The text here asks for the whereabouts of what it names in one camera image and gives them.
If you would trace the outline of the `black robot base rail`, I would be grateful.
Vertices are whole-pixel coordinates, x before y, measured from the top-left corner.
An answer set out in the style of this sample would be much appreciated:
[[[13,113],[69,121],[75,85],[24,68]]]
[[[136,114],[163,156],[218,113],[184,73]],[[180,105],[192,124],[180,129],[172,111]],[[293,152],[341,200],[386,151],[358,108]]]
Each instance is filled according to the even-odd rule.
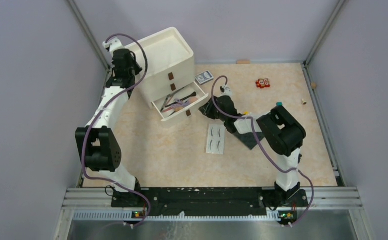
[[[244,217],[264,216],[271,210],[302,208],[308,205],[303,189],[285,197],[268,187],[151,187],[141,195],[113,191],[113,208],[150,211],[151,217]]]

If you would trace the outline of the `peach powder puff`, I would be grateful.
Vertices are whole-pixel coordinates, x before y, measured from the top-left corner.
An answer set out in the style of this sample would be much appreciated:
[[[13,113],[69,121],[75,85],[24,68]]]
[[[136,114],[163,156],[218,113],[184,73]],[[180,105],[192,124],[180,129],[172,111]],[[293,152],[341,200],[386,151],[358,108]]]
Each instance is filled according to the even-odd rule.
[[[190,98],[188,99],[188,102],[189,102],[189,104],[194,104],[197,100],[198,100],[197,97],[190,97]]]

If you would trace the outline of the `black makeup brush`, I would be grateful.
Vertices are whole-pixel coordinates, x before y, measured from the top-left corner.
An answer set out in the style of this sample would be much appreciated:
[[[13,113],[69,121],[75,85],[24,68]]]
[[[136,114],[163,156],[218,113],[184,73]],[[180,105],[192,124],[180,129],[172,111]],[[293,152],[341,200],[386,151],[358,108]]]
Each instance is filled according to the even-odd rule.
[[[190,94],[190,95],[188,95],[188,96],[186,96],[186,97],[183,97],[182,99],[178,99],[178,100],[182,100],[182,101],[185,101],[185,100],[188,100],[190,97],[195,97],[197,94],[195,93],[195,92],[193,92],[192,94]],[[173,103],[170,103],[170,104],[168,104],[168,105],[166,105],[165,107],[166,108],[168,108],[170,105],[172,105]]]

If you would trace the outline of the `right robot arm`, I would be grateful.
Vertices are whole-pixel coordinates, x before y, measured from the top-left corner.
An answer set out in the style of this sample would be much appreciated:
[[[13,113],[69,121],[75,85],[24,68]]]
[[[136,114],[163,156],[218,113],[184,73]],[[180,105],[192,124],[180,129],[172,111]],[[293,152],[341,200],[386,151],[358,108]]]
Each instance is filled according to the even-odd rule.
[[[210,98],[199,111],[209,119],[220,120],[231,134],[252,134],[256,142],[260,142],[258,134],[262,134],[277,157],[276,161],[271,161],[278,170],[275,200],[281,206],[288,206],[295,200],[300,188],[297,171],[300,148],[306,132],[282,105],[263,115],[240,114],[232,99],[225,95]]]

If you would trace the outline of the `silver eyeliner pencil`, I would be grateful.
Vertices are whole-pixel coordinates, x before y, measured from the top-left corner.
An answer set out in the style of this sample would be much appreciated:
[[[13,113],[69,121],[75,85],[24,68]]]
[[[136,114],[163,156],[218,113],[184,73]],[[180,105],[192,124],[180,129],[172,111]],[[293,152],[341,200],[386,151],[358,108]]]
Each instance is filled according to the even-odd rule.
[[[161,106],[160,112],[162,112],[162,111],[164,110],[165,106],[168,104],[168,102],[171,100],[171,98],[172,98],[172,95],[171,95],[171,94],[169,94],[169,95],[165,98],[165,100],[164,100],[164,102],[163,102],[163,104],[162,104],[162,106]]]

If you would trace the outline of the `beige makeup sponge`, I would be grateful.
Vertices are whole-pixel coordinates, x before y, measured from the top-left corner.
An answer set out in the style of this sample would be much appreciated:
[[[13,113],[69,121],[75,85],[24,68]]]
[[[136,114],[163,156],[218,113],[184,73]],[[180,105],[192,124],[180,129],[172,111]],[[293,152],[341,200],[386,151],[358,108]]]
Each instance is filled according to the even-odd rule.
[[[176,112],[179,112],[179,111],[181,111],[181,110],[183,110],[183,109],[184,109],[183,106],[178,106],[178,107],[175,107],[175,108],[174,108],[174,112],[176,113]]]

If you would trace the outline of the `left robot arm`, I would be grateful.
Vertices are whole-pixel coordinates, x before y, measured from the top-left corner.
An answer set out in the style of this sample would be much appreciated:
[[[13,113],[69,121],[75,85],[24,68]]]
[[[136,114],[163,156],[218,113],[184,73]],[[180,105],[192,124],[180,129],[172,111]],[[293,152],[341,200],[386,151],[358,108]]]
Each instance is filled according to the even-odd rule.
[[[122,152],[113,128],[142,68],[135,53],[125,48],[112,52],[112,63],[112,75],[106,82],[100,105],[87,125],[76,129],[75,139],[84,176],[87,169],[100,173],[97,180],[111,183],[124,193],[123,200],[135,207],[142,201],[142,193],[136,189],[136,177],[121,163]]]

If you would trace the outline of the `white plastic drawer organizer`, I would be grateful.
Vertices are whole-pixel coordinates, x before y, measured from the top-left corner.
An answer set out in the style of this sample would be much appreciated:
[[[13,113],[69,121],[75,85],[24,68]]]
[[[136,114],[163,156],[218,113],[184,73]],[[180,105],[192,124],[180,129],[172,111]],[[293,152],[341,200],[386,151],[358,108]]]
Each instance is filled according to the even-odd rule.
[[[135,89],[151,109],[158,112],[161,124],[172,127],[190,117],[205,104],[209,95],[195,82],[194,53],[175,27],[169,27],[126,46],[136,55],[137,63],[147,69],[147,75]],[[198,100],[168,117],[173,111],[160,112],[168,95],[168,104],[195,92]]]

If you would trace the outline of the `rose gold blush brush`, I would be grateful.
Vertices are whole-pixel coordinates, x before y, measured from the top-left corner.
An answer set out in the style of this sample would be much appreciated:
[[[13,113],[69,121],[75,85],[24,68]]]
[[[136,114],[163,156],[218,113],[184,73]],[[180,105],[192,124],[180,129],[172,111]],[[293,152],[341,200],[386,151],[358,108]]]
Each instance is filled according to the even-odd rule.
[[[162,112],[163,113],[166,113],[166,112],[169,112],[169,111],[174,111],[174,108],[175,107],[179,107],[179,106],[181,106],[181,105],[171,105],[169,108],[167,108],[167,109],[164,109]]]

